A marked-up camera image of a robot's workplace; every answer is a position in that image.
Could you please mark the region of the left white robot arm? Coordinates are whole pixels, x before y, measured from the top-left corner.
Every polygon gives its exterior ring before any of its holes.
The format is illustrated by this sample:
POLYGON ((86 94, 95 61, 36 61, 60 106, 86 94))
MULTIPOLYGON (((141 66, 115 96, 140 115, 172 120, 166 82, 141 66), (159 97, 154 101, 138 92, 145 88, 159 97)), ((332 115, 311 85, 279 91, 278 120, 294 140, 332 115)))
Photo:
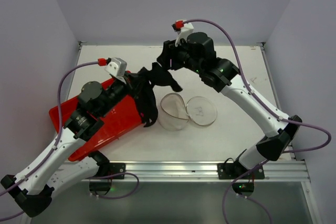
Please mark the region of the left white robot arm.
POLYGON ((56 138, 24 170, 1 179, 1 185, 23 213, 38 216, 57 194, 83 179, 117 176, 100 151, 91 152, 69 170, 57 170, 72 153, 89 142, 103 127, 102 117, 129 93, 129 84, 118 79, 106 89, 96 81, 83 86, 76 109, 65 123, 60 124, 56 138))

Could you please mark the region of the white mesh laundry bag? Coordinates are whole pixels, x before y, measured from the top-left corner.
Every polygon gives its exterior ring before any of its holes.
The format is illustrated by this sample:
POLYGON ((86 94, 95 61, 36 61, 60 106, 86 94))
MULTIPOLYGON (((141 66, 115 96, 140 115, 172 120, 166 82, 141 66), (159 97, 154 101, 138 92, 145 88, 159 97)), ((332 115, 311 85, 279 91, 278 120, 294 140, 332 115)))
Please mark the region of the white mesh laundry bag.
POLYGON ((217 119, 215 104, 202 96, 192 97, 185 102, 178 93, 169 93, 158 103, 158 110, 158 121, 168 131, 180 131, 189 122, 207 127, 217 119))

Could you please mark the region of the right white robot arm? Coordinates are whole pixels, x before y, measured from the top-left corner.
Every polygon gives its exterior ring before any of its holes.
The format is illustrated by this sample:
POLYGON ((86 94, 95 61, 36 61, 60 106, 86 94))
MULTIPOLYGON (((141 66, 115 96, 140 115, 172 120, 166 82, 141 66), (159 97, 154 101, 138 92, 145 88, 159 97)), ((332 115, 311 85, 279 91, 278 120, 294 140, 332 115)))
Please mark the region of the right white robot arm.
POLYGON ((203 83, 235 102, 261 128, 265 136, 244 150, 228 169, 235 177, 246 178, 266 160, 277 161, 299 129, 302 119, 280 111, 244 82, 234 63, 217 57, 214 42, 206 33, 192 33, 179 45, 165 41, 157 61, 167 70, 186 68, 198 74, 203 83))

